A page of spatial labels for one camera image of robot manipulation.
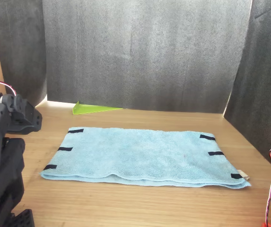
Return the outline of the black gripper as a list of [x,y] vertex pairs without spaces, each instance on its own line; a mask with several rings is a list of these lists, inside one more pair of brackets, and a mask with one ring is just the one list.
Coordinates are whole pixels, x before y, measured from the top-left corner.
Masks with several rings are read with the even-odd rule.
[[19,94],[12,97],[11,100],[12,103],[9,105],[11,122],[8,127],[8,133],[27,135],[40,131],[42,126],[42,115],[40,112]]

